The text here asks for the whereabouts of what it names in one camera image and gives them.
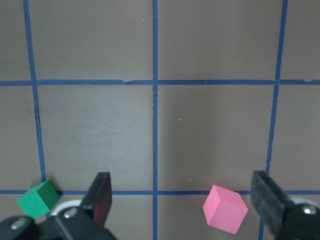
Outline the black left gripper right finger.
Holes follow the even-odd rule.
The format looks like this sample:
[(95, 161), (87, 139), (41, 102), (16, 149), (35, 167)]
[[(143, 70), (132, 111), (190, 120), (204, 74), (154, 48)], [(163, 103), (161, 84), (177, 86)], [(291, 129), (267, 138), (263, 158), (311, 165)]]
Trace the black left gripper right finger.
[(250, 201), (275, 240), (320, 238), (320, 206), (290, 197), (265, 171), (252, 172)]

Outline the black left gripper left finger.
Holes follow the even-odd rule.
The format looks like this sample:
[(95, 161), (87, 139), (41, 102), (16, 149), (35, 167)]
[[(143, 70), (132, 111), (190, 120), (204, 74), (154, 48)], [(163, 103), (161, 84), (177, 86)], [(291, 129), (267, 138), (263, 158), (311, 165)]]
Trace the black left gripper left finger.
[(113, 234), (105, 228), (112, 205), (111, 176), (99, 172), (79, 205), (61, 209), (55, 225), (63, 240), (111, 240)]

